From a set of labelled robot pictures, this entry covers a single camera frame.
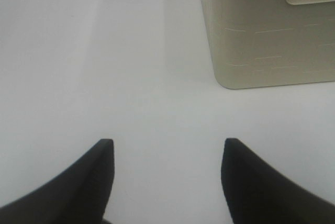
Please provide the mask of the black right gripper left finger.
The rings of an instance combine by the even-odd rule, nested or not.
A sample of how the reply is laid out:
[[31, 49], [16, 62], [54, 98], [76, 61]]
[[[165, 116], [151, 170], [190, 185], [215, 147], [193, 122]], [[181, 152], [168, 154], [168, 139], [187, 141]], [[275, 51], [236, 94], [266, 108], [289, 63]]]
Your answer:
[[1, 207], [1, 223], [108, 223], [114, 142], [101, 139], [55, 178]]

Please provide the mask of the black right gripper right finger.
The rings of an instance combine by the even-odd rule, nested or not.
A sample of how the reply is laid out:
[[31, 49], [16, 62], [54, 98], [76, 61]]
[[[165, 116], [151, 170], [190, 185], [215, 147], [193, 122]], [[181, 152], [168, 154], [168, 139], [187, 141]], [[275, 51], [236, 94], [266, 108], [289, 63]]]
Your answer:
[[282, 175], [239, 139], [225, 140], [221, 183], [233, 223], [334, 223], [334, 204]]

